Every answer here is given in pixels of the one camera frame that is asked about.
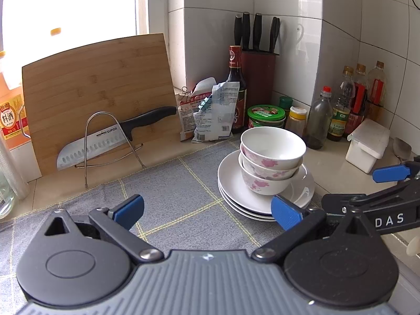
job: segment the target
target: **floral bowl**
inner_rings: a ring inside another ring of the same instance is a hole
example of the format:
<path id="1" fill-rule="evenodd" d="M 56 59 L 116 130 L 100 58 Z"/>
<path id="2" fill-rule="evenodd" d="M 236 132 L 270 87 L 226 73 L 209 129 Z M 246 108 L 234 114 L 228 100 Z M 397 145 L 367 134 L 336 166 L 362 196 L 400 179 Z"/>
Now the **floral bowl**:
<path id="1" fill-rule="evenodd" d="M 288 179 L 295 173 L 296 170 L 299 169 L 299 167 L 303 163 L 303 158 L 300 158 L 297 167 L 289 169 L 289 170 L 276 170 L 276 169 L 261 167 L 257 165 L 256 163 L 252 162 L 244 154 L 244 146 L 242 144 L 241 144 L 241 153 L 243 155 L 242 164 L 248 173 L 251 173 L 252 175 L 255 175 L 257 177 L 261 177 L 262 179 L 272 180 L 272 181 L 280 181 L 280 180 Z"/>
<path id="2" fill-rule="evenodd" d="M 299 165 L 306 152 L 304 141 L 291 131 L 275 127 L 256 127 L 241 135 L 243 153 L 255 164 L 274 170 Z"/>
<path id="3" fill-rule="evenodd" d="M 247 185 L 251 189 L 251 191 L 254 191 L 255 193 L 261 195 L 276 195 L 284 191 L 288 187 L 288 185 L 290 185 L 291 180 L 293 179 L 293 176 L 289 179 L 280 181 L 262 179 L 261 177 L 252 175 L 244 168 L 242 164 L 242 153 L 239 154 L 238 160 L 239 165 L 241 166 L 242 179 L 244 180 L 245 185 Z"/>

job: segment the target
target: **blue gripper pad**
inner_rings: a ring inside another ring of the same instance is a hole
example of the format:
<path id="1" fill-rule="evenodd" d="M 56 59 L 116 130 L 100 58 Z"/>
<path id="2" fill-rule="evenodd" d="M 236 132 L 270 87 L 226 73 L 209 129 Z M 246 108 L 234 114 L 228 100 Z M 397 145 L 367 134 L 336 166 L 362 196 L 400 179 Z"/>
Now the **blue gripper pad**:
<path id="1" fill-rule="evenodd" d="M 112 219 L 130 230 L 134 224 L 143 216 L 144 213 L 144 200 L 141 195 L 133 195 L 131 198 L 119 204 L 108 212 Z"/>
<path id="2" fill-rule="evenodd" d="M 271 213 L 284 230 L 288 230 L 303 220 L 303 210 L 281 195 L 271 200 Z"/>

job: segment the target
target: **cutting board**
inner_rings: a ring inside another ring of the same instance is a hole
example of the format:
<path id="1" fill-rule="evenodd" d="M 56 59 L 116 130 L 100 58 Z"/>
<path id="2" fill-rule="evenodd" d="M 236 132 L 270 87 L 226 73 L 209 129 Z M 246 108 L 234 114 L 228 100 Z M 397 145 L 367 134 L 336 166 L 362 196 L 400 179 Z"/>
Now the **cutting board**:
<path id="1" fill-rule="evenodd" d="M 157 107 L 176 106 L 163 34 L 113 39 L 54 54 L 22 67 L 22 83 L 42 175 L 57 171 L 58 153 L 85 136 L 86 122 L 95 112 L 107 111 L 124 121 Z M 114 123 L 109 116 L 96 116 L 88 134 Z M 180 129 L 179 117 L 173 115 L 134 129 L 132 143 Z"/>

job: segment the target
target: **white plate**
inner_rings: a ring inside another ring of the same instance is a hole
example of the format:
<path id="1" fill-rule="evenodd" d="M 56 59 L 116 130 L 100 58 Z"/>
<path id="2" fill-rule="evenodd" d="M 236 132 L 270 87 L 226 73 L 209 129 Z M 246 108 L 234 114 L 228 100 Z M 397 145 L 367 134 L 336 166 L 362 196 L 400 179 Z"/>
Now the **white plate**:
<path id="1" fill-rule="evenodd" d="M 234 211 L 238 212 L 239 214 L 242 214 L 244 217 L 247 217 L 249 219 L 257 220 L 257 221 L 266 221 L 266 222 L 275 222 L 276 220 L 273 219 L 264 219 L 264 218 L 257 218 L 254 216 L 251 216 L 250 214 L 246 214 L 242 210 L 240 210 L 237 206 L 235 206 L 231 201 L 229 201 L 229 198 L 224 194 L 222 191 L 221 186 L 219 185 L 219 191 L 222 194 L 223 199 L 226 201 L 226 204 L 228 204 Z"/>
<path id="2" fill-rule="evenodd" d="M 260 195 L 251 191 L 244 183 L 238 163 L 240 150 L 226 156 L 217 171 L 218 180 L 224 193 L 243 208 L 257 213 L 271 215 L 270 195 Z M 305 165 L 300 166 L 290 185 L 280 195 L 296 206 L 304 208 L 315 192 L 315 182 Z"/>
<path id="3" fill-rule="evenodd" d="M 262 214 L 258 214 L 258 213 L 252 213 L 251 211 L 249 211 L 248 209 L 243 208 L 242 206 L 239 206 L 235 201 L 233 201 L 231 198 L 229 198 L 226 193 L 224 192 L 223 188 L 220 186 L 220 183 L 218 182 L 218 186 L 219 186 L 219 191 L 222 194 L 223 199 L 226 200 L 226 202 L 232 204 L 235 206 L 235 208 L 241 210 L 242 212 L 249 214 L 250 216 L 256 217 L 256 218 L 262 218 L 262 219 L 270 219 L 273 220 L 274 218 L 272 216 L 264 216 Z"/>

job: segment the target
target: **bowl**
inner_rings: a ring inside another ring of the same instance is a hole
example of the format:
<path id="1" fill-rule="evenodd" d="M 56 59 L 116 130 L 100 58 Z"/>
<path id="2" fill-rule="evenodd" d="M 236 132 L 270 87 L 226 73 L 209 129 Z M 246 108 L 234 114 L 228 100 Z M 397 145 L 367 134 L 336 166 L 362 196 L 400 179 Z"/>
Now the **bowl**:
<path id="1" fill-rule="evenodd" d="M 244 180 L 245 185 L 247 185 L 251 191 L 261 195 L 276 195 L 284 191 L 290 185 L 293 176 L 289 179 L 273 181 L 252 175 L 244 168 L 242 164 L 243 157 L 244 155 L 240 153 L 238 160 L 239 165 L 241 166 L 242 179 Z"/>
<path id="2" fill-rule="evenodd" d="M 242 164 L 245 170 L 252 175 L 257 177 L 261 177 L 262 179 L 272 180 L 272 181 L 280 181 L 285 180 L 291 177 L 297 169 L 302 165 L 303 158 L 300 158 L 297 167 L 288 169 L 288 170 L 275 170 L 270 168 L 265 168 L 257 165 L 256 163 L 252 162 L 249 158 L 246 157 L 243 150 L 243 145 L 241 144 L 241 153 L 243 155 Z"/>
<path id="3" fill-rule="evenodd" d="M 243 152 L 255 164 L 275 170 L 296 168 L 306 152 L 304 141 L 291 131 L 256 127 L 243 132 Z"/>

